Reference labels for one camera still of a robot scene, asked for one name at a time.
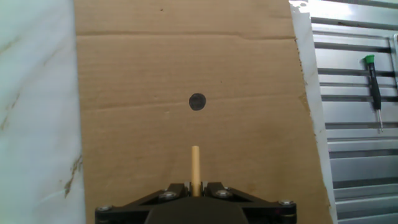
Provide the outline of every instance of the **metal slat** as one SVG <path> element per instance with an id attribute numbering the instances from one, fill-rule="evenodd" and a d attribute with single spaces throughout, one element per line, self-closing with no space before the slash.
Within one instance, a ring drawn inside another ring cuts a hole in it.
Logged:
<path id="1" fill-rule="evenodd" d="M 395 88 L 379 88 L 381 96 L 397 96 Z M 321 86 L 321 95 L 329 96 L 370 96 L 368 87 Z"/>
<path id="2" fill-rule="evenodd" d="M 378 129 L 343 129 L 343 130 L 326 130 L 328 140 L 333 139 L 374 139 L 374 138 L 397 138 L 398 128 L 386 128 L 384 132 Z"/>
<path id="3" fill-rule="evenodd" d="M 314 43 L 322 44 L 344 44 L 344 45 L 360 45 L 377 48 L 389 48 L 389 41 L 386 38 L 374 37 L 344 37 L 338 35 L 313 35 Z"/>
<path id="4" fill-rule="evenodd" d="M 375 195 L 398 195 L 398 184 L 349 187 L 345 189 L 335 189 L 334 193 L 336 200 L 345 200 L 347 198 L 363 198 Z"/>
<path id="5" fill-rule="evenodd" d="M 353 212 L 391 207 L 398 207 L 398 196 L 364 198 L 336 202 L 338 212 Z"/>
<path id="6" fill-rule="evenodd" d="M 326 123 L 378 123 L 371 102 L 322 102 Z M 398 121 L 398 103 L 383 102 L 383 122 Z"/>
<path id="7" fill-rule="evenodd" d="M 348 27 L 329 24 L 311 24 L 314 34 L 344 34 L 353 37 L 392 37 L 397 31 L 360 27 Z"/>
<path id="8" fill-rule="evenodd" d="M 369 85 L 368 77 L 353 75 L 319 75 L 321 85 Z M 380 86 L 390 86 L 396 88 L 396 80 L 391 77 L 378 77 L 377 82 Z"/>
<path id="9" fill-rule="evenodd" d="M 398 156 L 330 159 L 334 182 L 398 177 Z"/>
<path id="10" fill-rule="evenodd" d="M 333 50 L 333 49 L 315 49 L 318 68 L 326 69 L 350 69 L 366 70 L 363 58 L 369 55 L 369 52 L 358 52 L 352 50 Z M 376 71 L 392 72 L 391 55 L 388 53 L 374 54 L 374 64 Z"/>
<path id="11" fill-rule="evenodd" d="M 339 220 L 338 224 L 397 224 L 398 213 Z"/>
<path id="12" fill-rule="evenodd" d="M 362 6 L 330 1 L 308 1 L 313 22 L 398 29 L 398 11 L 385 7 Z"/>
<path id="13" fill-rule="evenodd" d="M 398 139 L 329 141 L 328 147 L 330 152 L 398 149 Z"/>

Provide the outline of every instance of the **screwdriver shaft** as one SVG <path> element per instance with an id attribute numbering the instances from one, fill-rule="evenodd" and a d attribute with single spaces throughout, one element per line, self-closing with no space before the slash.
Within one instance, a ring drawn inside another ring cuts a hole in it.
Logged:
<path id="1" fill-rule="evenodd" d="M 383 132 L 383 120 L 381 119 L 380 110 L 377 110 L 377 115 L 379 115 L 380 128 L 381 128 L 381 132 Z"/>

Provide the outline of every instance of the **white marble surface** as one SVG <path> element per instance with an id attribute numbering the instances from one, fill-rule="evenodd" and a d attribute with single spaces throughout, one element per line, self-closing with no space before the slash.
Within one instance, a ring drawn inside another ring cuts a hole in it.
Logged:
<path id="1" fill-rule="evenodd" d="M 73 1 L 0 1 L 0 223 L 83 224 L 80 155 Z"/>

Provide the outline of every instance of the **green screwdriver handle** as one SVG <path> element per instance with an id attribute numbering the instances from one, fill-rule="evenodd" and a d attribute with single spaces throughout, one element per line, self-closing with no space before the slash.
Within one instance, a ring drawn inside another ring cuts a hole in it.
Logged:
<path id="1" fill-rule="evenodd" d="M 381 95 L 379 84 L 377 83 L 376 70 L 374 68 L 374 55 L 366 56 L 365 61 L 371 74 L 370 91 L 373 97 L 373 107 L 375 110 L 381 110 Z"/>

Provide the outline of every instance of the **screwdriver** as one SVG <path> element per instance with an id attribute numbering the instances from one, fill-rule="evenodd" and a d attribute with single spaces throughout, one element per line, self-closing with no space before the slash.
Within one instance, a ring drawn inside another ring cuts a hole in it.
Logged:
<path id="1" fill-rule="evenodd" d="M 370 91 L 373 97 L 373 108 L 377 111 L 379 116 L 381 132 L 383 132 L 383 121 L 381 119 L 381 96 L 379 90 L 379 84 L 376 78 L 376 69 L 374 68 L 374 55 L 367 55 L 365 57 L 366 65 L 368 65 L 370 77 Z"/>

